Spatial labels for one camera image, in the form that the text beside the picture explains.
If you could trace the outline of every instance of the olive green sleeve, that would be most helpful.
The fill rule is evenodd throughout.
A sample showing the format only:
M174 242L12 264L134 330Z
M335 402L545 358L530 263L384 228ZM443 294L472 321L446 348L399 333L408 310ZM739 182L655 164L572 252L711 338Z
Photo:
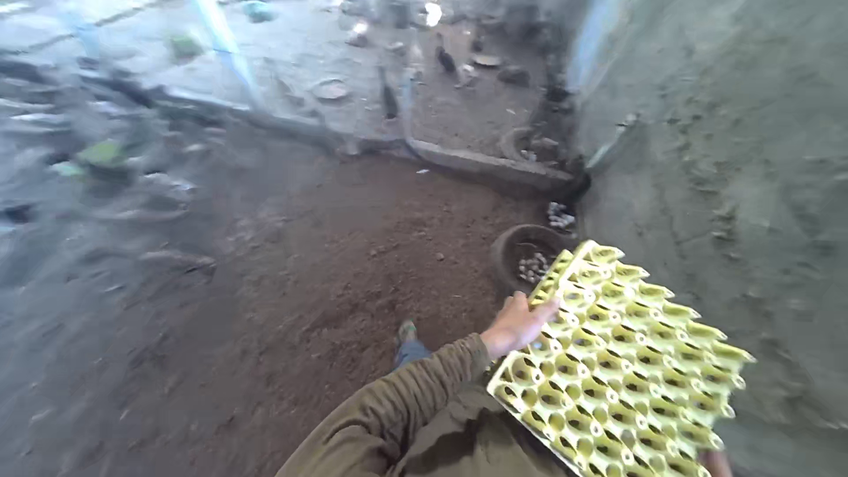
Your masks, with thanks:
M479 334L374 381L313 430L276 477L384 475L418 429L489 363Z

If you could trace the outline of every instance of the wrist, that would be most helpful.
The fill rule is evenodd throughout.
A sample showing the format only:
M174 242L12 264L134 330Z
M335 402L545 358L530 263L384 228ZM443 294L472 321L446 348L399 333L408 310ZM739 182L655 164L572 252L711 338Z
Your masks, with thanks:
M480 339L483 341L483 344L486 345L488 357L492 360L505 356L506 353L511 351L509 349L509 343L507 342L508 337L506 337L501 330L496 328L490 328L480 333Z

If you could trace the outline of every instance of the foot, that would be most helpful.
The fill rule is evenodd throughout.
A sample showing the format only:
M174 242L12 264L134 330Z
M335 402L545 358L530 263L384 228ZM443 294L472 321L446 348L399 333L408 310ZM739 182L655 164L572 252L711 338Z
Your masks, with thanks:
M412 320L404 320L398 328L398 341L400 343L409 343L415 340L418 340L415 324Z

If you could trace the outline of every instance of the egg tray cup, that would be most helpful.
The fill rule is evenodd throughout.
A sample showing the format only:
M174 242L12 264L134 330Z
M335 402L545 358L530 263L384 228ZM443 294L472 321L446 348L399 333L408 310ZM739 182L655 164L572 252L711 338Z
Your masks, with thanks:
M698 453L723 448L712 425L734 416L755 359L622 257L592 240L564 250L529 299L559 297L556 319L486 391L578 475L710 477Z

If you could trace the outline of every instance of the brown soil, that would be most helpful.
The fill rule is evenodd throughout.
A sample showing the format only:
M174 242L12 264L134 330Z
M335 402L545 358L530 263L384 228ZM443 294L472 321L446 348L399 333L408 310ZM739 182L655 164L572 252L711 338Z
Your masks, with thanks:
M199 185L188 218L107 232L124 249L211 255L212 279L89 248L20 295L43 317L22 335L43 372L0 379L19 384L0 474L273 475L391 369L400 319L432 348L483 329L499 308L489 245L544 204L263 132L227 143L184 169Z

